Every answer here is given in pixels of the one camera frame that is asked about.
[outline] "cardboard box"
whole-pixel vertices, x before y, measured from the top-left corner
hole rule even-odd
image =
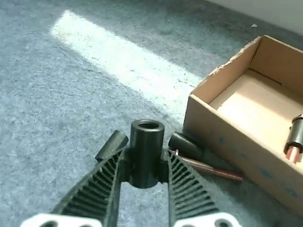
[[[303,114],[303,52],[258,37],[188,98],[184,129],[299,215],[303,160],[285,158],[292,119]]]

